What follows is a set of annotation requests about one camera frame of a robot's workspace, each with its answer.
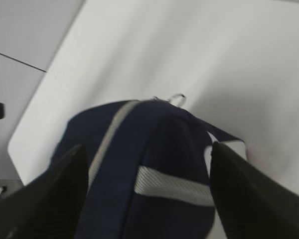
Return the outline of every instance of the backpack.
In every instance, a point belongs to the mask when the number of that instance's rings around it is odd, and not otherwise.
[[[211,137],[238,140],[165,101],[75,116],[52,158],[53,165],[75,145],[86,148],[89,190],[75,238],[206,238],[215,216],[204,160]]]

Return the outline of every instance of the white surface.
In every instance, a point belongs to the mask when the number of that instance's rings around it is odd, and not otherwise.
[[[250,161],[299,193],[298,3],[88,0],[9,152],[28,183],[77,112],[179,92],[186,109],[244,139]]]
[[[0,0],[0,53],[46,70],[83,0]]]
[[[18,179],[7,146],[42,77],[41,71],[0,56],[0,102],[5,104],[5,118],[0,119],[0,179]]]

